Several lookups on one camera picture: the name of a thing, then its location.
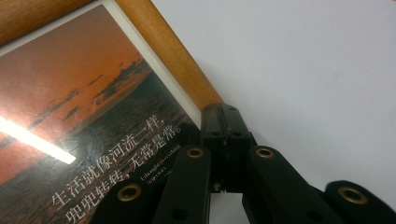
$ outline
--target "orange sky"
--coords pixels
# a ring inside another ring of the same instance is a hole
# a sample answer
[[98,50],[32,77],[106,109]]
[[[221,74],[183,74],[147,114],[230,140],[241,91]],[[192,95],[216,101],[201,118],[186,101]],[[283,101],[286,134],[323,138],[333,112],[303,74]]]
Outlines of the orange sky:
[[[108,103],[98,105],[92,99],[122,68],[141,60],[106,9],[97,7],[0,57],[0,116],[28,127],[43,111],[75,94],[32,130],[53,141]],[[124,86],[119,95],[137,84],[135,80]],[[76,107],[73,118],[64,121]],[[0,184],[41,156],[32,148],[21,148],[19,143],[0,149]]]

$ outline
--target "poster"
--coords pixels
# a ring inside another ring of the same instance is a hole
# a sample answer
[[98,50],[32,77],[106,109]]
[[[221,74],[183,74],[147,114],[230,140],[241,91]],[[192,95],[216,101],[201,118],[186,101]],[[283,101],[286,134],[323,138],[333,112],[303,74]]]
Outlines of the poster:
[[103,6],[1,56],[0,78],[1,223],[86,223],[197,131]]

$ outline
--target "brass grommet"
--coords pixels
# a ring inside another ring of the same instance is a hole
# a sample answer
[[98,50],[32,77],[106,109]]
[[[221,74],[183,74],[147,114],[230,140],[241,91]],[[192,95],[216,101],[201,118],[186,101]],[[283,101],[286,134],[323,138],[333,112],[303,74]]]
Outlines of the brass grommet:
[[204,155],[204,152],[200,148],[192,148],[187,150],[187,155],[191,158],[200,158]]
[[256,154],[265,159],[271,159],[275,156],[274,152],[268,148],[259,148],[256,150]]
[[130,184],[120,189],[117,193],[117,197],[120,201],[127,203],[139,197],[141,193],[142,189],[139,185]]
[[341,197],[343,197],[343,199],[349,201],[350,203],[366,204],[368,202],[368,199],[364,194],[350,187],[340,187],[338,189],[338,193],[341,195]]

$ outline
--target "wooden frame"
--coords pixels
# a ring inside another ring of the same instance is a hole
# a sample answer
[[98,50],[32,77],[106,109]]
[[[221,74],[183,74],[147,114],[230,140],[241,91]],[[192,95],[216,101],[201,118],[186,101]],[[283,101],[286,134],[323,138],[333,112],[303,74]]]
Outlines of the wooden frame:
[[[2,0],[0,46],[91,1]],[[219,94],[151,1],[116,2],[199,109],[222,103]]]

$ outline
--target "white wall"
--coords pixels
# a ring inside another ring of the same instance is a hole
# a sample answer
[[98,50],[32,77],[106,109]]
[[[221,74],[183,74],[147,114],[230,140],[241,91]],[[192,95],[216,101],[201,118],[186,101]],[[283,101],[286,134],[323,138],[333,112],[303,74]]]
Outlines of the white wall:
[[153,2],[259,144],[396,209],[395,1]]

